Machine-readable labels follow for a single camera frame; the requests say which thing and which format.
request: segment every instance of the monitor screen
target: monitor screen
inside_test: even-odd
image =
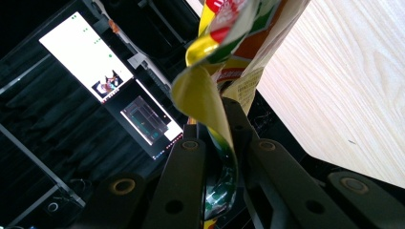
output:
[[[179,124],[75,12],[39,39],[153,159],[182,137]]]
[[[39,42],[102,103],[133,77],[78,12],[40,38]]]

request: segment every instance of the snack bag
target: snack bag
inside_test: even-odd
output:
[[[247,114],[264,66],[309,0],[206,0],[199,37],[187,49],[187,68],[172,86],[172,100],[191,122],[205,125],[224,167],[207,188],[205,220],[232,206],[238,162],[221,96],[241,103]]]

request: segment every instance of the wood grain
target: wood grain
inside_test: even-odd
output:
[[[405,188],[405,1],[312,0],[259,91],[311,156]]]

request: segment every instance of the white screen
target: white screen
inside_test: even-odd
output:
[[[39,39],[100,102],[133,75],[86,20],[75,12]]]

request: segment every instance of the wooden table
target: wooden table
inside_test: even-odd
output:
[[[405,1],[312,0],[258,87],[311,156],[405,188]]]

